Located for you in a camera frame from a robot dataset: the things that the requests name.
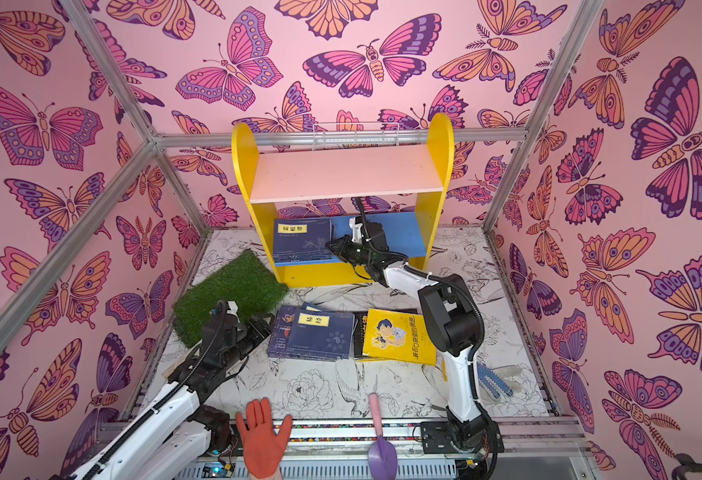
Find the blue book yellow label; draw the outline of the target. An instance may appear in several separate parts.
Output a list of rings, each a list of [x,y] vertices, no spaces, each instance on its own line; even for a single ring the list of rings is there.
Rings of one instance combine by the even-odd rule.
[[[327,247],[332,240],[329,218],[277,219],[272,255],[276,264],[325,261],[333,258]]]

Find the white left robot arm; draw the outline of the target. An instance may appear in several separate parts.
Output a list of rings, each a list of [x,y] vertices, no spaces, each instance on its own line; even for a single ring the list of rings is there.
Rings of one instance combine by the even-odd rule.
[[[237,434],[231,416],[206,403],[267,342],[275,316],[242,322],[233,302],[210,311],[201,341],[170,373],[142,413],[89,460],[65,467],[58,479],[172,479],[207,453],[228,453]]]

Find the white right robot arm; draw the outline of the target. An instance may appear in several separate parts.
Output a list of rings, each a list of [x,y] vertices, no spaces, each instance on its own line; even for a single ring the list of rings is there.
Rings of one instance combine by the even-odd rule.
[[[475,357],[485,339],[483,317],[463,278],[416,268],[388,248],[383,226],[362,215],[349,220],[350,232],[327,243],[342,262],[361,266],[372,281],[415,298],[428,338],[442,353],[447,375],[447,425],[459,450],[504,451],[500,428],[480,403]]]

